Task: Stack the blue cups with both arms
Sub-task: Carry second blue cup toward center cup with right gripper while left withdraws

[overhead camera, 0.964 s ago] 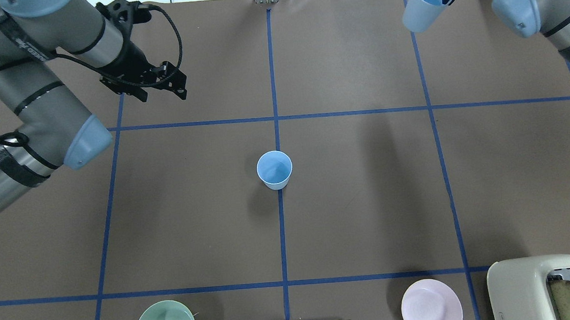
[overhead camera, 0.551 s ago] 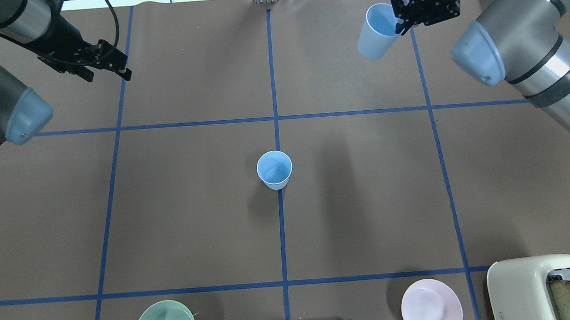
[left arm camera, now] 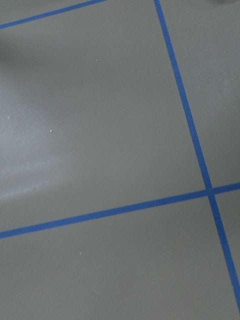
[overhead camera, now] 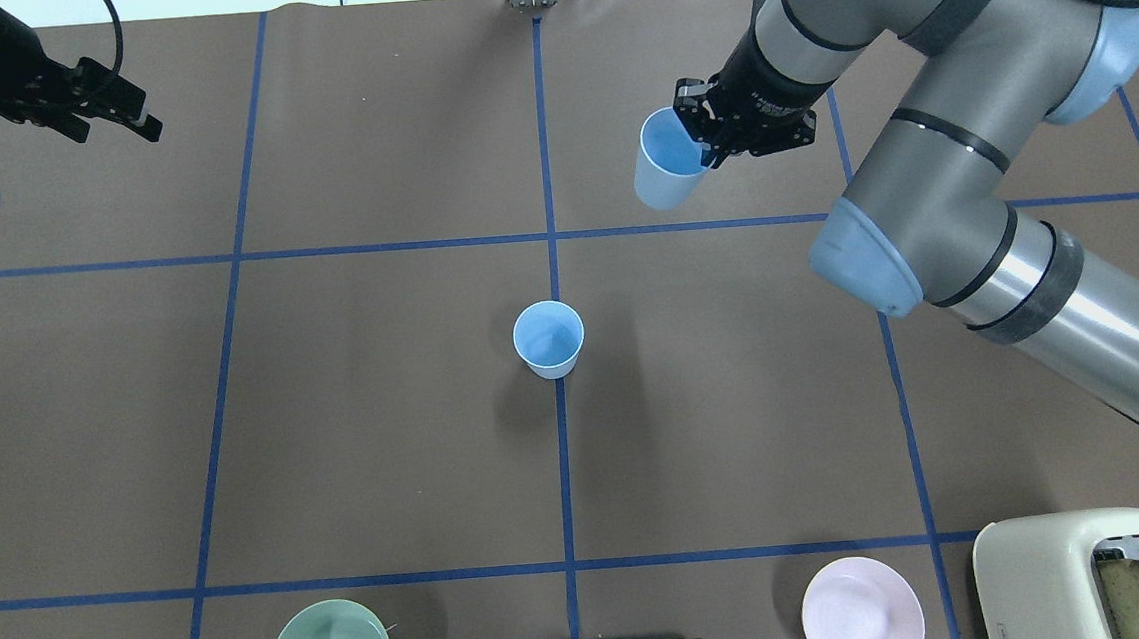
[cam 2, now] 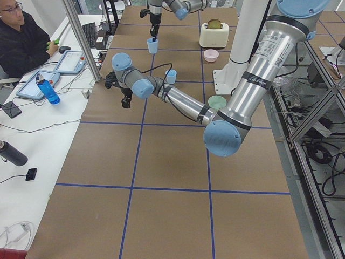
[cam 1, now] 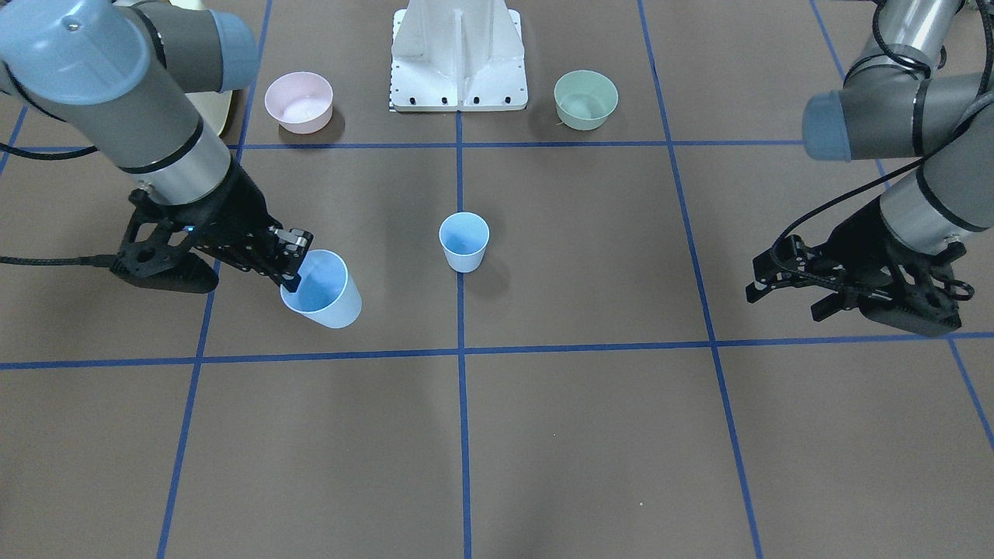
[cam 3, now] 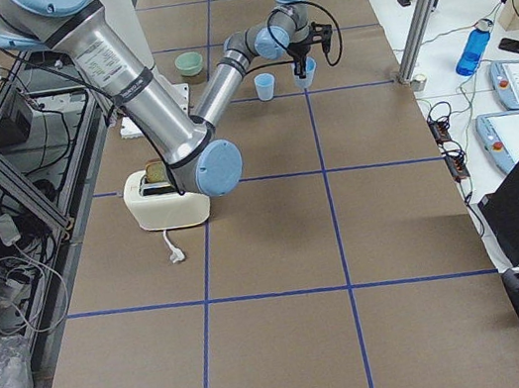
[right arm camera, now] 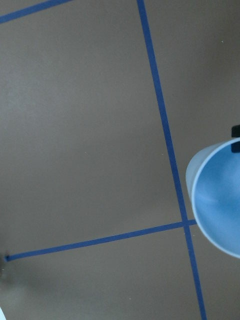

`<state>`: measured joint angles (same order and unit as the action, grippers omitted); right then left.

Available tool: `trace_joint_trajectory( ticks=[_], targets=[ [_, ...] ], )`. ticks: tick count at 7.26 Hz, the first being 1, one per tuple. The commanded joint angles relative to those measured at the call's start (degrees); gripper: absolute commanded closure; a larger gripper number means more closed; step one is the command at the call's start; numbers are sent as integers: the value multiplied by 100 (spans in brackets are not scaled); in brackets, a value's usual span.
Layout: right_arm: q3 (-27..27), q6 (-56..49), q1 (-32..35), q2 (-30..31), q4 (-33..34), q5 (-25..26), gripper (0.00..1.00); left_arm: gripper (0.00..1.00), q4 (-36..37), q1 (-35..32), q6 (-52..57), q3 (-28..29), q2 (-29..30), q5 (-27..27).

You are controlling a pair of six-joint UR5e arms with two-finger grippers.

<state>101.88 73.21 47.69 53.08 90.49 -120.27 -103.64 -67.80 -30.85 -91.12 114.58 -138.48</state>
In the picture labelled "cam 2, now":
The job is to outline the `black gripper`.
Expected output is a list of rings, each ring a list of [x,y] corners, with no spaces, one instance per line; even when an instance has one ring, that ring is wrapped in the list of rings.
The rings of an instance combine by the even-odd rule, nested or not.
[[[150,29],[150,34],[151,34],[151,38],[153,42],[156,42],[157,40],[159,24],[161,24],[161,18],[162,18],[161,13],[150,12],[150,22],[152,24],[151,29]]]
[[[124,95],[124,98],[121,100],[121,105],[123,108],[130,108],[131,98],[132,98],[132,90],[127,87],[121,87],[120,88],[122,94]]]

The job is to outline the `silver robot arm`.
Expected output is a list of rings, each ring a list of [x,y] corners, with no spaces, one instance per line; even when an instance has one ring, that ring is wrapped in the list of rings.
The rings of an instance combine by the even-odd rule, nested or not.
[[[204,10],[208,3],[206,0],[150,1],[149,9],[148,9],[149,15],[150,15],[150,22],[151,22],[150,34],[154,42],[158,38],[158,31],[159,31],[161,19],[162,19],[163,2],[166,3],[166,5],[170,8],[170,10],[175,14],[177,19],[179,20],[185,19],[185,17],[190,13]]]
[[[253,113],[292,48],[314,38],[316,21],[327,4],[328,1],[276,1],[265,19],[266,35],[242,73],[234,94],[219,110],[200,103],[164,79],[144,76],[126,53],[115,54],[112,67],[123,91],[129,90],[141,99],[153,94],[172,104],[183,115],[206,127],[203,140],[209,152],[230,156],[240,148],[251,129]]]

